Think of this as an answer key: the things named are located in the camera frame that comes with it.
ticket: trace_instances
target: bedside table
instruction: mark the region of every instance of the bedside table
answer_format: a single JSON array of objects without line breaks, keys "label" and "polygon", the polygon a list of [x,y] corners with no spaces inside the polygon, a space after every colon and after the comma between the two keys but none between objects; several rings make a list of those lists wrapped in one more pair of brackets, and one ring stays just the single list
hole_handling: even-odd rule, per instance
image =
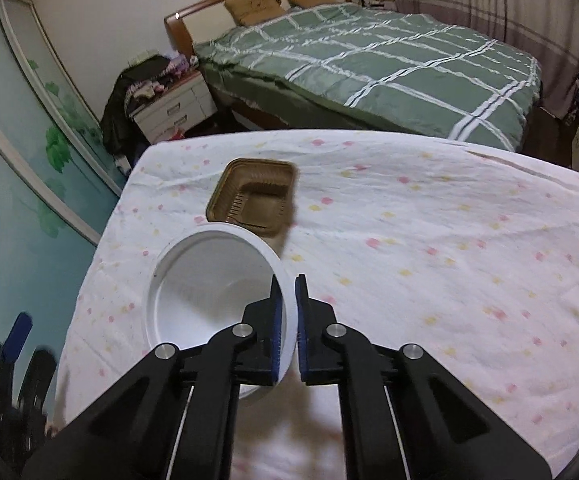
[{"label": "bedside table", "polygon": [[130,118],[152,144],[177,138],[218,111],[202,74],[194,70]]}]

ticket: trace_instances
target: pink curtain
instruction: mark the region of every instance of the pink curtain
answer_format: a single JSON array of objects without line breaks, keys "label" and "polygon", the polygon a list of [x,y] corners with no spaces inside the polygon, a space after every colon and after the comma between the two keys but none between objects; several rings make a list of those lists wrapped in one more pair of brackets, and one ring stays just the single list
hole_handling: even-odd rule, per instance
[{"label": "pink curtain", "polygon": [[396,0],[396,7],[530,53],[541,64],[545,109],[559,118],[567,113],[579,71],[579,0]]}]

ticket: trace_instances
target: black jacket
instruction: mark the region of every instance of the black jacket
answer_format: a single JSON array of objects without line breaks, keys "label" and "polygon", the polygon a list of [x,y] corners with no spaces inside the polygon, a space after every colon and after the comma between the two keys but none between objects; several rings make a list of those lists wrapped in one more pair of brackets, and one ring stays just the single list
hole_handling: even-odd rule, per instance
[{"label": "black jacket", "polygon": [[123,70],[116,79],[100,121],[102,142],[112,155],[125,155],[128,160],[133,160],[137,146],[149,144],[136,123],[125,115],[125,94],[134,83],[159,75],[169,62],[166,57],[154,56]]}]

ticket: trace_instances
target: wooden floor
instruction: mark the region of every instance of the wooden floor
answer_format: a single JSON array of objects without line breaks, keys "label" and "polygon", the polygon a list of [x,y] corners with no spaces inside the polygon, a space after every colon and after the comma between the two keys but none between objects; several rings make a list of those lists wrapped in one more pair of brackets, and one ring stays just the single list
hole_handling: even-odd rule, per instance
[{"label": "wooden floor", "polygon": [[578,124],[566,128],[543,108],[536,108],[530,121],[521,153],[569,168],[572,163],[572,140]]}]

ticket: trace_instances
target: food container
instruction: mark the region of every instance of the food container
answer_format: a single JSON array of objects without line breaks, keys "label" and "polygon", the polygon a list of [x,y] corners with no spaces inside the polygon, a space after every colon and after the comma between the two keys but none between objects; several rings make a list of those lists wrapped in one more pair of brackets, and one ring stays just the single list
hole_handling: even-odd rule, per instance
[{"label": "food container", "polygon": [[297,168],[280,160],[237,158],[224,169],[207,205],[207,220],[240,225],[276,252],[293,214]]}]

